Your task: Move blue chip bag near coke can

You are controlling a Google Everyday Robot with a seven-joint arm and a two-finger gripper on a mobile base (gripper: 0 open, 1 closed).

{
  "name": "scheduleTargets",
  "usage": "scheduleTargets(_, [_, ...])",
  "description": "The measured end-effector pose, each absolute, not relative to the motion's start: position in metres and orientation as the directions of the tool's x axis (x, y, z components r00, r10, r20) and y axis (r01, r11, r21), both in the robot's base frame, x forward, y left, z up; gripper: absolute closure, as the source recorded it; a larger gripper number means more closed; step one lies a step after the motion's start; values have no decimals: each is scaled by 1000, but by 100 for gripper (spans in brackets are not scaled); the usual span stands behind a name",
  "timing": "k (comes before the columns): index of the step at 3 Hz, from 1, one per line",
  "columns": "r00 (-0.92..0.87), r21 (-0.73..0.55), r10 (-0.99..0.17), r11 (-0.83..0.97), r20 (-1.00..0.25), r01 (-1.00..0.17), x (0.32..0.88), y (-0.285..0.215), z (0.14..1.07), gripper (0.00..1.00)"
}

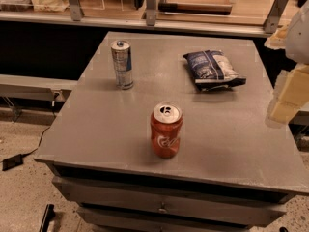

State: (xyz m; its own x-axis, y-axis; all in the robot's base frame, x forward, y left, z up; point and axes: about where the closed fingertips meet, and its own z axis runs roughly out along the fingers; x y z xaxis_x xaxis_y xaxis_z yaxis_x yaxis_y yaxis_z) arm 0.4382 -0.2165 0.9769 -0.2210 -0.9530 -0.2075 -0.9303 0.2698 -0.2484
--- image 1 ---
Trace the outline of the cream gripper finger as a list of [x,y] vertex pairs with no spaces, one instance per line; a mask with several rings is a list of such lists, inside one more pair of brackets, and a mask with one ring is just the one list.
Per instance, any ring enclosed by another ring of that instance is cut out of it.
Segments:
[[267,116],[271,121],[288,124],[309,102],[309,65],[298,63],[291,71],[277,76]]
[[273,49],[284,49],[286,46],[286,38],[287,38],[288,26],[284,25],[278,28],[264,43],[264,46]]

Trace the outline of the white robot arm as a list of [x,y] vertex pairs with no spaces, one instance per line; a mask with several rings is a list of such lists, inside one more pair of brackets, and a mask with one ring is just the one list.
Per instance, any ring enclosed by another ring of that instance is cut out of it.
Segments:
[[267,38],[265,47],[284,49],[286,57],[296,62],[291,71],[278,75],[267,111],[270,120],[288,124],[309,102],[309,0],[288,26],[277,29]]

